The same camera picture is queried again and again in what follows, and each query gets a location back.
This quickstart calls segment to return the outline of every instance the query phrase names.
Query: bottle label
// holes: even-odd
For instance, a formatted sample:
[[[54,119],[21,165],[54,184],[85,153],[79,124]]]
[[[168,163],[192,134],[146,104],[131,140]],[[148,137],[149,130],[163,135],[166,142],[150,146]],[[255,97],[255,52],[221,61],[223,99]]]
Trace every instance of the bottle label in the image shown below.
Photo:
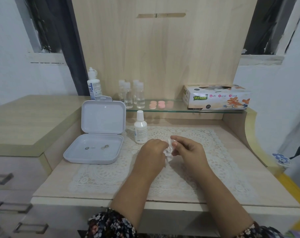
[[[100,83],[90,83],[88,86],[89,94],[91,96],[91,100],[96,100],[96,97],[101,96],[101,87]]]
[[[147,128],[146,129],[135,129],[134,135],[135,135],[136,141],[145,143],[147,141]]]

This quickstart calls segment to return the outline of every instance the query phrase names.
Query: case lid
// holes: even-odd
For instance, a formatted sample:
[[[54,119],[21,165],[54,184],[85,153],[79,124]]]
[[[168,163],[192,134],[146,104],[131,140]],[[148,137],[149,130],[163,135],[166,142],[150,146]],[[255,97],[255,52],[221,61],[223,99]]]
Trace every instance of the case lid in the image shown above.
[[[82,105],[81,128],[86,133],[121,134],[125,121],[125,104],[111,97],[98,96]]]

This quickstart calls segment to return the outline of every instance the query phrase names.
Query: window sill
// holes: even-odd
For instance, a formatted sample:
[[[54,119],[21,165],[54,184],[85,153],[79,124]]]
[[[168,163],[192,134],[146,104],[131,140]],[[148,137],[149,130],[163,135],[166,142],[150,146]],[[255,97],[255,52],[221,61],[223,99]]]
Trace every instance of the window sill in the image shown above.
[[[279,55],[241,55],[239,66],[281,65],[284,56]]]
[[[66,65],[63,53],[27,53],[26,57],[30,63],[56,63]]]

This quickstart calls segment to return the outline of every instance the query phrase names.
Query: glass shelf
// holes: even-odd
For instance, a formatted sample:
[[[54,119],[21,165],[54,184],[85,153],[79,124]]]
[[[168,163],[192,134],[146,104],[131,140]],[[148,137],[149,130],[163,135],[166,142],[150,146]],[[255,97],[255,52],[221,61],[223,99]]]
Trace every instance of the glass shelf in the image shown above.
[[[145,108],[137,108],[137,105],[134,104],[133,108],[126,109],[127,112],[137,112],[138,110],[143,110],[143,112],[167,112],[167,113],[232,113],[232,114],[242,114],[244,110],[242,109],[224,109],[224,110],[188,110],[187,106],[184,104],[183,100],[171,100],[174,102],[173,108],[159,108],[158,104],[156,109],[150,109],[149,104],[152,100],[146,100],[145,101]]]

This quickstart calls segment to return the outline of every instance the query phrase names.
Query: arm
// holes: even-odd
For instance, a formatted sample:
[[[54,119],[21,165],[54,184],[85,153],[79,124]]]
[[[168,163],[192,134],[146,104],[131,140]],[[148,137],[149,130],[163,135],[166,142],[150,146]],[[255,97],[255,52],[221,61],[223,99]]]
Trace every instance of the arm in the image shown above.
[[[159,139],[149,140],[137,155],[131,174],[114,197],[110,208],[138,227],[149,188],[165,165],[163,150],[169,145]]]
[[[223,238],[239,235],[253,224],[253,219],[239,204],[226,186],[213,173],[208,165],[203,146],[191,139],[171,136],[173,155],[181,155],[185,166],[202,187],[219,233]]]

